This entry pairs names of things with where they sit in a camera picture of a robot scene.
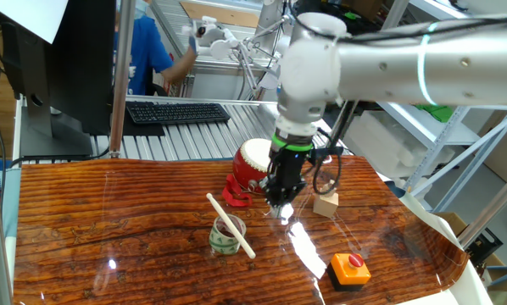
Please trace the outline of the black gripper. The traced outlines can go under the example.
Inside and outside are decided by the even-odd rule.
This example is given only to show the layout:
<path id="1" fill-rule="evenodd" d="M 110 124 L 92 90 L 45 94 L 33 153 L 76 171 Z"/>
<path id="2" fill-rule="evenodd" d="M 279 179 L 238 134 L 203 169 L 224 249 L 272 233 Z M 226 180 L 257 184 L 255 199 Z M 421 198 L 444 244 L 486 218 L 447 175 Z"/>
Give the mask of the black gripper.
<path id="1" fill-rule="evenodd" d="M 291 203 L 296 196 L 307 186 L 302 181 L 301 171 L 306 162 L 308 152 L 297 152 L 282 148 L 270 152 L 270 177 L 261 181 L 261 189 L 265 193 L 265 200 L 271 206 L 281 205 L 281 188 L 289 186 L 283 191 L 283 202 Z"/>

